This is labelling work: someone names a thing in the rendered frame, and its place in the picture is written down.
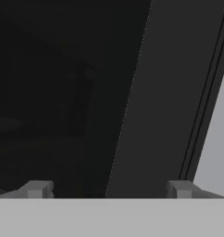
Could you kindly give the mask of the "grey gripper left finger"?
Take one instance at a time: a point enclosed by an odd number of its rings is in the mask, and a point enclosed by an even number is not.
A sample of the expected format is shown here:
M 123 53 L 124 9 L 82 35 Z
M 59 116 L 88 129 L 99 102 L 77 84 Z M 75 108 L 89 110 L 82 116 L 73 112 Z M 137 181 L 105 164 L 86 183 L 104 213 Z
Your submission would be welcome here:
M 52 181 L 29 181 L 22 187 L 20 187 L 18 190 L 0 194 L 0 198 L 53 198 L 53 190 L 54 183 Z

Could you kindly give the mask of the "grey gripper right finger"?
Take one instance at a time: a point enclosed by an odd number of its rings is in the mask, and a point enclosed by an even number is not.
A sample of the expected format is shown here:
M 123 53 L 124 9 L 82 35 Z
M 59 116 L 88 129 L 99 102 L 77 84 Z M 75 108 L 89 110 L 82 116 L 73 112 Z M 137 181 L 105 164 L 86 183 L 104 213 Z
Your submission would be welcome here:
M 177 199 L 224 199 L 224 196 L 202 190 L 191 181 L 168 181 L 167 198 Z

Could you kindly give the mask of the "black microwave oven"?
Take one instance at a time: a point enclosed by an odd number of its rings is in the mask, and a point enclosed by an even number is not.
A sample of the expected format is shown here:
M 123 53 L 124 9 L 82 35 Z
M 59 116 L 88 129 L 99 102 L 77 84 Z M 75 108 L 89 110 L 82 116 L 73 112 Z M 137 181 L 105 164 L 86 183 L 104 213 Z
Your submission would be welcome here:
M 0 193 L 164 197 L 223 72 L 224 0 L 0 0 Z

